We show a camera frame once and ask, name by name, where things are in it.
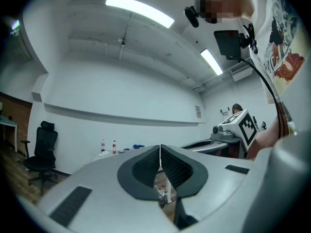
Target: black office chair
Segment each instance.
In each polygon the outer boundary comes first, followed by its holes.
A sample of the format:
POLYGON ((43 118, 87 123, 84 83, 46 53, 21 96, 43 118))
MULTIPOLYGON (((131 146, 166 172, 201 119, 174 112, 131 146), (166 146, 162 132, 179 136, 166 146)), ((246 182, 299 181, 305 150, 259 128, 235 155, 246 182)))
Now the black office chair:
POLYGON ((27 159, 24 160, 24 166, 34 172, 38 172, 39 176, 28 180, 28 185, 31 185, 31 181, 41 180, 40 195, 43 194, 43 185, 45 181, 55 183, 50 177, 54 176, 57 179, 56 174, 52 174, 51 170, 55 168, 55 157, 53 151, 54 145, 57 139, 58 133, 54 131, 54 124, 46 121, 41 122, 41 127, 37 129, 37 138, 35 143, 35 156, 29 158, 28 143, 30 141, 22 140, 25 144, 27 159))

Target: fluorescent light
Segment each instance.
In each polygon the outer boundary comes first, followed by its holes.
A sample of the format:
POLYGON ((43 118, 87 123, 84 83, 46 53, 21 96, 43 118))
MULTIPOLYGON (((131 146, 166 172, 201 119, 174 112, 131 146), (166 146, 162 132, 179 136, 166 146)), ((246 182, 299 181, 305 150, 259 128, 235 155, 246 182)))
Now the fluorescent light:
POLYGON ((15 30, 18 26, 19 26, 19 20, 16 20, 16 21, 12 24, 11 28, 12 28, 12 30, 15 30))
POLYGON ((170 18, 168 15, 145 3, 136 0, 106 0, 106 5, 130 10, 135 13, 141 14, 162 24, 166 28, 169 28, 174 23, 174 19, 170 18))
POLYGON ((203 52, 201 52, 201 55, 207 61, 207 63, 213 68, 213 70, 216 72, 217 75, 223 74, 223 71, 218 65, 217 61, 214 59, 213 55, 211 55, 211 53, 207 49, 203 50, 203 52))

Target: ceiling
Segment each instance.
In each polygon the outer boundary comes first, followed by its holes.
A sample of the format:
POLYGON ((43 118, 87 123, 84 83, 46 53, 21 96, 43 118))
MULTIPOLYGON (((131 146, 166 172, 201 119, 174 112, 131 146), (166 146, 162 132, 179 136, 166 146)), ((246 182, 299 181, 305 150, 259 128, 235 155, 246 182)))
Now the ceiling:
MULTIPOLYGON (((172 17, 175 22, 169 28, 135 14, 128 27, 125 45, 121 49, 119 39, 129 23, 131 12, 105 5, 106 0, 69 0, 69 46, 72 50, 90 51, 131 62, 158 71, 193 88, 216 76, 200 52, 207 48, 222 70, 236 64, 220 55, 213 36, 216 30, 242 31, 242 22, 232 21, 208 24, 200 21, 193 28, 183 14, 194 0, 140 0, 172 17)), ((249 56, 248 50, 242 56, 249 56)))

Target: person's neck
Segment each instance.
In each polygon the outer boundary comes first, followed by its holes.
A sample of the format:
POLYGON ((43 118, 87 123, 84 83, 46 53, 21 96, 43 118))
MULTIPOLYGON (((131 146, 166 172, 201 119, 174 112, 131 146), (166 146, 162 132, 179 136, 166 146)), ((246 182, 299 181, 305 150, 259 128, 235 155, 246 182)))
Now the person's neck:
POLYGON ((241 17, 252 22, 254 5, 252 0, 240 0, 241 17))

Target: chair seat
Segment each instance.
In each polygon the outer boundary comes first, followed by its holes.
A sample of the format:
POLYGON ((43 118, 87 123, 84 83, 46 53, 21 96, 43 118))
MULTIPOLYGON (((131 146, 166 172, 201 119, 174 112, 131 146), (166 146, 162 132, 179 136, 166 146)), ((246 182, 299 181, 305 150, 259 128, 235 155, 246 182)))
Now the chair seat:
POLYGON ((54 163, 36 156, 24 160, 24 166, 35 172, 47 172, 53 168, 54 163))

